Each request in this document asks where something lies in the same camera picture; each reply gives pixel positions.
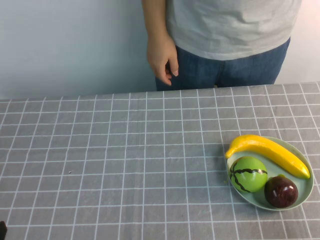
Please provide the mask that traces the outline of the person's right hand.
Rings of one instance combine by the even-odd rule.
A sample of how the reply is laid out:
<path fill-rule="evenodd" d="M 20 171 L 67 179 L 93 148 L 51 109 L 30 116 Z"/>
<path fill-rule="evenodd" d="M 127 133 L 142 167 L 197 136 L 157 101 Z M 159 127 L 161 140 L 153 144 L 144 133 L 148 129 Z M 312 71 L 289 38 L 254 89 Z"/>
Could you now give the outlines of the person's right hand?
<path fill-rule="evenodd" d="M 179 64 L 176 45 L 168 33 L 148 37 L 147 60 L 154 75 L 171 86 L 172 77 L 179 75 Z"/>

